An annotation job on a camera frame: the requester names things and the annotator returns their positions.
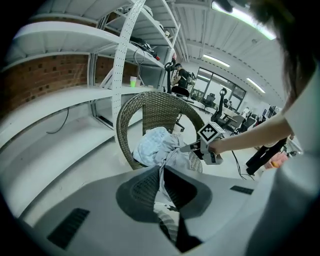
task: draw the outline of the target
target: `brick wall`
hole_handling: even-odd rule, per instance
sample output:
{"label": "brick wall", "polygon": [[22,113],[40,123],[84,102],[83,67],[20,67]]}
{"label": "brick wall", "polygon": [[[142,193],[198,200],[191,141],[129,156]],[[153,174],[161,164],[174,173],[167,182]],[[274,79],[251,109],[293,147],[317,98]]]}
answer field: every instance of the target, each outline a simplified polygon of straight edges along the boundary
{"label": "brick wall", "polygon": [[[114,59],[99,57],[96,83],[112,69]],[[0,83],[0,119],[17,107],[61,89],[87,84],[87,55],[58,55],[30,60],[3,72]],[[137,76],[137,66],[126,63],[123,82]]]}

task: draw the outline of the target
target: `black clothing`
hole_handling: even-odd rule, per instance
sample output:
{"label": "black clothing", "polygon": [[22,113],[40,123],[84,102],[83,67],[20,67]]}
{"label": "black clothing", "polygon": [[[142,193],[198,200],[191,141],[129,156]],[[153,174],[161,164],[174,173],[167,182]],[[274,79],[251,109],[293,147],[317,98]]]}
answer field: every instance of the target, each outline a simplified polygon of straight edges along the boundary
{"label": "black clothing", "polygon": [[276,153],[278,153],[281,148],[286,144],[287,138],[279,140],[274,146],[266,147],[262,146],[253,157],[246,162],[248,168],[246,172],[249,175],[254,174],[261,166],[266,164]]}
{"label": "black clothing", "polygon": [[178,76],[179,77],[181,76],[178,82],[178,86],[187,89],[188,88],[188,85],[187,85],[188,72],[182,68],[180,69]]}

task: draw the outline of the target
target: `long hair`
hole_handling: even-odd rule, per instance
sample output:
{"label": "long hair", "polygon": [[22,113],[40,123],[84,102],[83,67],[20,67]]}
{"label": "long hair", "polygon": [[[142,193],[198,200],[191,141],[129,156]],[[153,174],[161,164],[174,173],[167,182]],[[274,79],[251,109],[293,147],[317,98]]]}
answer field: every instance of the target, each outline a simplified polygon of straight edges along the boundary
{"label": "long hair", "polygon": [[283,78],[288,93],[297,97],[315,70],[319,60],[318,9],[313,1],[251,0],[255,19],[273,25],[283,51]]}

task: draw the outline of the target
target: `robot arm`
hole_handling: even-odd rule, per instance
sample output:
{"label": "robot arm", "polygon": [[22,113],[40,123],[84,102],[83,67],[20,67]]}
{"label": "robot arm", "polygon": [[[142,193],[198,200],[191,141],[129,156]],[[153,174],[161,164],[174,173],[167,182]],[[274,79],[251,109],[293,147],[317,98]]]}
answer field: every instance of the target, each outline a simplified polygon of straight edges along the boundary
{"label": "robot arm", "polygon": [[220,165],[223,162],[222,157],[214,152],[210,152],[209,144],[214,140],[220,140],[225,131],[215,122],[208,122],[198,132],[200,139],[196,142],[186,145],[180,149],[181,152],[194,152],[196,156],[204,160],[207,165]]}

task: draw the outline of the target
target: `light blue cloth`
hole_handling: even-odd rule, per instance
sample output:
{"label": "light blue cloth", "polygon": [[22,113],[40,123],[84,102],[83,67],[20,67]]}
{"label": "light blue cloth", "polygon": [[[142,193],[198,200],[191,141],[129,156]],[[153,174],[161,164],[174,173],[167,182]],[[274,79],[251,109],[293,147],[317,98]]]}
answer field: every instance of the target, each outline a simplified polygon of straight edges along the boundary
{"label": "light blue cloth", "polygon": [[171,201],[165,190],[164,167],[190,170],[189,152],[182,153],[180,148],[185,145],[180,134],[170,134],[164,127],[147,130],[133,151],[133,158],[139,163],[151,167],[160,166],[160,191]]}

